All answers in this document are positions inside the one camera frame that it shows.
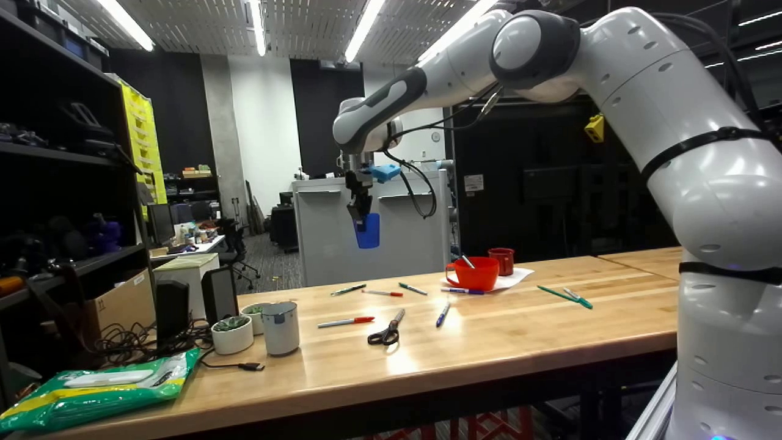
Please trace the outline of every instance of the box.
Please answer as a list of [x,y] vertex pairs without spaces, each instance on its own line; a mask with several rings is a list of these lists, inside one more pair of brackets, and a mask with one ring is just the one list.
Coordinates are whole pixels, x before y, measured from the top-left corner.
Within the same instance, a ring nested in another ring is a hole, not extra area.
[[102,295],[86,301],[86,312],[82,312],[86,340],[101,340],[101,331],[115,323],[123,325],[124,331],[130,331],[134,323],[145,327],[153,325],[153,295],[152,295],[148,268],[118,284]]

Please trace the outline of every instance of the white robotic arm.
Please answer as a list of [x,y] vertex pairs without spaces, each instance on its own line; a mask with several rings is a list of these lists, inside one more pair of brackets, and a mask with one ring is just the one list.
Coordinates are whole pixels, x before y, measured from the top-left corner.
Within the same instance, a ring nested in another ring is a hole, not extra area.
[[[492,13],[473,32],[334,119],[348,156],[404,111],[466,101],[488,85],[537,102],[586,90],[631,152],[685,246],[680,381],[666,438],[782,433],[782,155],[698,58],[642,9],[582,30],[550,13]],[[369,212],[348,161],[355,219]]]

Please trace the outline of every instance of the black-handled scissors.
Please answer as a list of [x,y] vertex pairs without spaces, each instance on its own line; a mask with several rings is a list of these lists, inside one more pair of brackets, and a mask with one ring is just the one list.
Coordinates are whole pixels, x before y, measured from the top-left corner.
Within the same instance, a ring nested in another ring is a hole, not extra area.
[[369,344],[396,344],[399,343],[399,323],[406,318],[406,311],[399,311],[396,318],[388,323],[387,331],[372,333],[366,337]]

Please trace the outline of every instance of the desk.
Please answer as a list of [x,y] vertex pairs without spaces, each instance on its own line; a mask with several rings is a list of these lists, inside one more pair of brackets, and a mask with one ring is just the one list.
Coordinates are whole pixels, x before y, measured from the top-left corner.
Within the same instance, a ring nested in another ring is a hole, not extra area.
[[680,279],[681,246],[659,246],[642,251],[599,254],[603,261],[615,261],[631,268]]
[[[662,377],[669,369],[675,279],[597,257],[522,267],[534,274],[499,295],[440,294],[442,274],[369,281],[369,289],[393,292],[396,281],[406,281],[431,295],[330,295],[344,284],[239,295],[239,306],[295,299],[300,353],[266,359],[258,340],[229,361],[262,359],[266,371],[203,366],[176,404],[66,431],[62,438],[165,438],[249,422],[258,422],[256,438],[349,438],[578,393],[620,377]],[[569,287],[594,311],[539,294],[534,284]],[[455,299],[455,309],[435,331],[448,299]],[[390,355],[369,347],[366,336],[384,327],[399,309],[406,309],[400,347]],[[377,320],[315,331],[317,323],[363,312]]]
[[176,254],[169,254],[169,246],[153,246],[148,249],[148,261],[172,261],[176,257],[186,257],[186,254],[207,254],[207,251],[218,251],[219,243],[225,239],[225,235],[216,235],[213,243],[201,243],[196,245],[196,249],[191,251],[176,251]]

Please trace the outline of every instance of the red object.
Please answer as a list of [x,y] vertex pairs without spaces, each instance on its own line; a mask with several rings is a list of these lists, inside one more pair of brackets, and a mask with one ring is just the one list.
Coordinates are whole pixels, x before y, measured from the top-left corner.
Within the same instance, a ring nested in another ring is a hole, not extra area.
[[372,294],[372,295],[390,295],[390,299],[404,299],[404,294],[399,294],[399,292],[363,292],[363,294]]
[[468,257],[473,268],[466,267],[465,260],[455,260],[445,267],[445,279],[450,287],[471,289],[471,292],[493,292],[493,281],[499,276],[499,261],[493,257]]
[[348,320],[333,320],[333,323],[322,323],[317,327],[341,327],[341,325],[355,325],[355,323],[372,323],[374,315],[357,315],[357,318],[348,318]]
[[492,246],[488,257],[499,261],[499,274],[510,276],[514,274],[514,246]]

